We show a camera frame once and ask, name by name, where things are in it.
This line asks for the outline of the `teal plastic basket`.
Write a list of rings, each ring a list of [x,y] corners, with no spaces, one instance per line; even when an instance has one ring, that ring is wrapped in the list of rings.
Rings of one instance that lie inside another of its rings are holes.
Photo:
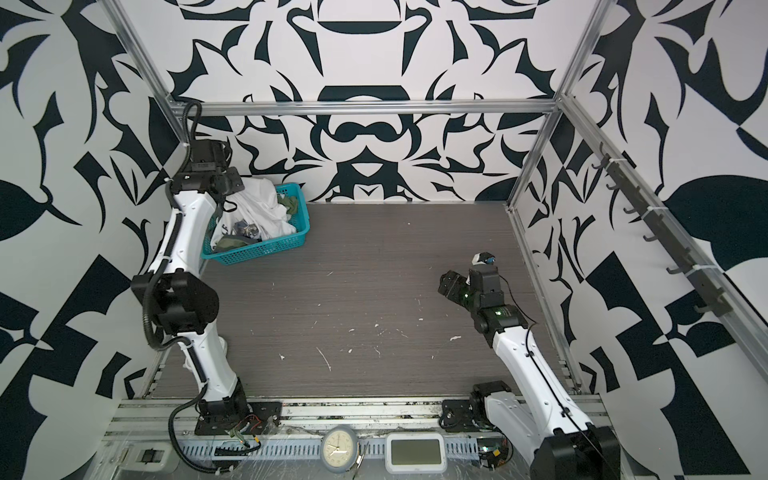
[[[233,265],[304,245],[310,217],[298,184],[247,178],[245,189],[227,201],[232,209],[209,222],[203,259]]]

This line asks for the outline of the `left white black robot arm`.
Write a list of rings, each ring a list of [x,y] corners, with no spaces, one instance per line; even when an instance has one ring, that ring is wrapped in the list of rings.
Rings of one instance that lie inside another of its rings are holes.
[[[226,143],[190,142],[183,165],[165,184],[171,218],[157,256],[146,273],[131,281],[147,343],[156,351],[180,348],[199,390],[195,406],[207,422],[244,417],[249,411],[218,333],[219,296],[201,278],[209,224],[220,217],[227,196],[244,187],[230,162]]]

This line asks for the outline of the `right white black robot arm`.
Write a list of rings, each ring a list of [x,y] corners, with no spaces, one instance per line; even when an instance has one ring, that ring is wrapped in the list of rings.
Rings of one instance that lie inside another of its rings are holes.
[[[518,305],[509,281],[489,252],[476,254],[467,274],[449,270],[438,292],[462,307],[475,330],[510,372],[519,389],[503,382],[474,387],[477,422],[504,435],[532,479],[618,479],[620,443],[577,405],[538,348],[534,320]]]

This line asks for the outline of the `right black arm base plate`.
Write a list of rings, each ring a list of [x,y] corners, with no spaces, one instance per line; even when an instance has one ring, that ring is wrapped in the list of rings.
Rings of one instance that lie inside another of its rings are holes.
[[[483,408],[476,400],[443,400],[439,427],[449,433],[492,431]]]

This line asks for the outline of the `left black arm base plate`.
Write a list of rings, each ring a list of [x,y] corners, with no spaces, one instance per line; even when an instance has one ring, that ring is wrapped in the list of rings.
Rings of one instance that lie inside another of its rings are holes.
[[[282,403],[259,401],[243,406],[202,401],[198,410],[194,430],[197,436],[226,435],[233,429],[243,434],[259,435],[280,424]]]

